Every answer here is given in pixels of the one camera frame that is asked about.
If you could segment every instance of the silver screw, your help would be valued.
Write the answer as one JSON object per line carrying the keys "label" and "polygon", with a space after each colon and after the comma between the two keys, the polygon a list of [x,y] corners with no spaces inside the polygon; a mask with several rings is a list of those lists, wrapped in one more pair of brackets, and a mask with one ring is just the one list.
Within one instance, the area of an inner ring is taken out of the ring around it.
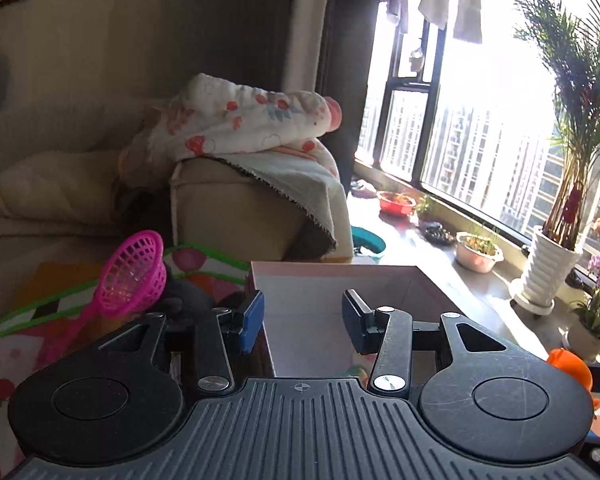
{"label": "silver screw", "polygon": [[600,448],[595,447],[591,450],[591,459],[593,462],[600,462]]}
{"label": "silver screw", "polygon": [[374,386],[378,390],[384,390],[386,392],[401,390],[404,388],[405,384],[404,379],[397,375],[381,375],[374,380]]}
{"label": "silver screw", "polygon": [[229,387],[229,381],[218,375],[209,375],[198,381],[198,386],[206,392],[221,392]]}

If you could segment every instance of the cardboard box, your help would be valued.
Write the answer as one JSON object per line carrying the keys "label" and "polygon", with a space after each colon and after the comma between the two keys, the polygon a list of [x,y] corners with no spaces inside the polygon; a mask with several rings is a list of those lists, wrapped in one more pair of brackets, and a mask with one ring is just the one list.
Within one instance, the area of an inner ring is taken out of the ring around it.
{"label": "cardboard box", "polygon": [[[253,262],[252,278],[265,295],[264,327],[277,377],[340,376],[361,363],[342,322],[348,288],[371,308],[390,305],[431,322],[443,312],[458,312],[515,340],[493,309],[455,287],[458,306],[415,266]],[[432,352],[414,352],[414,384],[433,373]]]}

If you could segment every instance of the window sill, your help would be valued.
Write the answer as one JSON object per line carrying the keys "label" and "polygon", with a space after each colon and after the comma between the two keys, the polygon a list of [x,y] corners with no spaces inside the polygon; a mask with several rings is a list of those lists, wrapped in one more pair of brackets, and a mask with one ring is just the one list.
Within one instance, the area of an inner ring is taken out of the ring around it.
{"label": "window sill", "polygon": [[[391,176],[381,170],[372,168],[365,163],[356,160],[354,165],[354,173],[360,178],[372,183],[378,189],[385,189],[394,192],[405,193],[415,200],[419,200],[424,196],[424,192],[415,189],[413,186]],[[439,219],[445,226],[452,228],[456,232],[477,232],[481,235],[489,235],[496,237],[497,245],[502,249],[505,261],[498,264],[498,268],[506,267],[506,276],[510,280],[518,278],[526,263],[526,257],[522,253],[520,247],[522,241],[528,243],[525,237],[520,236],[518,243],[510,240],[511,237],[503,237],[500,234],[494,234],[493,231],[484,228],[484,226],[470,218],[464,212],[454,208],[448,203],[442,202],[435,196],[429,195],[432,200],[431,215]],[[563,283],[558,290],[557,300],[559,300],[565,308],[574,301],[587,301],[588,295],[583,290],[571,288]]]}

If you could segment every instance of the palm plant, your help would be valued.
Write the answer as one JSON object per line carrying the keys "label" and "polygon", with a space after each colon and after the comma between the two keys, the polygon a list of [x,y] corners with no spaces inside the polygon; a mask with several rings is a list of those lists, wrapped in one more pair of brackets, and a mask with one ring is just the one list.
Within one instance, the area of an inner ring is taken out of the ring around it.
{"label": "palm plant", "polygon": [[538,48],[555,76],[554,107],[564,170],[542,233],[573,251],[584,220],[587,187],[600,163],[600,0],[589,15],[573,16],[560,0],[519,0],[525,23],[514,36]]}

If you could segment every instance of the beige sofa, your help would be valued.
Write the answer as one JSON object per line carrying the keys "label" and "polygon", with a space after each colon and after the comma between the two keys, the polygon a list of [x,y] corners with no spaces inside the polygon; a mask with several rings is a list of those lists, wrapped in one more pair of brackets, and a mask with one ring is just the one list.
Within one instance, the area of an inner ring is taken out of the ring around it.
{"label": "beige sofa", "polygon": [[[0,172],[49,150],[119,150],[142,129],[151,104],[115,100],[0,112]],[[306,222],[272,189],[214,160],[185,162],[174,192],[178,243],[200,243],[241,260],[281,260]],[[165,226],[172,225],[168,203],[154,212]],[[40,262],[103,262],[124,235],[116,225],[0,218],[0,316]]]}

